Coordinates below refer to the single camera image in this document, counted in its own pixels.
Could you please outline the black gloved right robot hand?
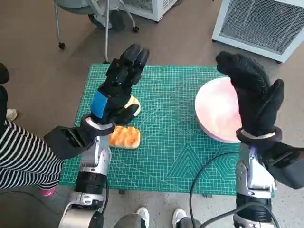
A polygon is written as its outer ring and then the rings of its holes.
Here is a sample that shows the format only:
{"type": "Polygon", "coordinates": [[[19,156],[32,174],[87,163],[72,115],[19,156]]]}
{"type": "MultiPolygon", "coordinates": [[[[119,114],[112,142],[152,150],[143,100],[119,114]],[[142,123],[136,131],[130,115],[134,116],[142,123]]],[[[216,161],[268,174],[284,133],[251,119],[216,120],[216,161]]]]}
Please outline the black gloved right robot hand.
{"type": "Polygon", "coordinates": [[[271,84],[264,68],[242,54],[221,51],[216,62],[217,70],[229,76],[237,93],[242,129],[253,136],[274,133],[284,99],[283,80],[271,84]]]}

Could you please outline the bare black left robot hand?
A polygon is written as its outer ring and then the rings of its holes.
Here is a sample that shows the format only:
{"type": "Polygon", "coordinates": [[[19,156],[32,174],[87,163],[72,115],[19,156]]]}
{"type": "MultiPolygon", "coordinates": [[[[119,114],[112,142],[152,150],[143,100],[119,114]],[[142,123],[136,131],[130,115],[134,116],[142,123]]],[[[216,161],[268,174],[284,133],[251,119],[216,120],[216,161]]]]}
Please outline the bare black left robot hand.
{"type": "Polygon", "coordinates": [[[91,117],[96,123],[125,125],[139,114],[141,105],[132,95],[132,87],[140,81],[149,54],[149,49],[132,44],[112,60],[91,103],[91,117]]]}

